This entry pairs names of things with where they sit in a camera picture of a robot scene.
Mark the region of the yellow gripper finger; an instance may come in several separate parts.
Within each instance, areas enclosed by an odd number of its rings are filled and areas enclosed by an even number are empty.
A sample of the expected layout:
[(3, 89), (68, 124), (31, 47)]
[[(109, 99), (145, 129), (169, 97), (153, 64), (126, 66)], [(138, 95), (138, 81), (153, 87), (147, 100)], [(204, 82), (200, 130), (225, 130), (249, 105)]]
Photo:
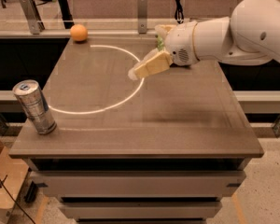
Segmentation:
[(169, 32), (174, 28), (175, 26), (173, 24), (158, 24), (155, 26), (155, 31), (160, 38), (165, 39)]
[(128, 77), (131, 80), (149, 77), (168, 70), (172, 63), (173, 60), (168, 51), (153, 49), (128, 72)]

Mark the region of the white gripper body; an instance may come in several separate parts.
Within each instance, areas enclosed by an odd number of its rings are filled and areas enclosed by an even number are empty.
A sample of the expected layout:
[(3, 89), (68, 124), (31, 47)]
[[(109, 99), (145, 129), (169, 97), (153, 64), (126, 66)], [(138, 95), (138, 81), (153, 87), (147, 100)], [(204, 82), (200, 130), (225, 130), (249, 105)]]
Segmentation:
[(191, 21), (177, 25), (165, 38), (165, 48), (171, 54), (173, 62), (179, 66), (197, 63), (194, 51), (193, 33), (198, 22)]

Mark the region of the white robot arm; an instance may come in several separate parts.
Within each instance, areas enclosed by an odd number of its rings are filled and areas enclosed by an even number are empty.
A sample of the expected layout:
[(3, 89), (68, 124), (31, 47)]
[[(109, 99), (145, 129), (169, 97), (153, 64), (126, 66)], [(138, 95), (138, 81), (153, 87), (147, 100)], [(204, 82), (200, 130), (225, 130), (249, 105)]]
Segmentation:
[(280, 2), (243, 0), (229, 17), (158, 25), (161, 43), (128, 73), (132, 80), (204, 60), (231, 65), (280, 63)]

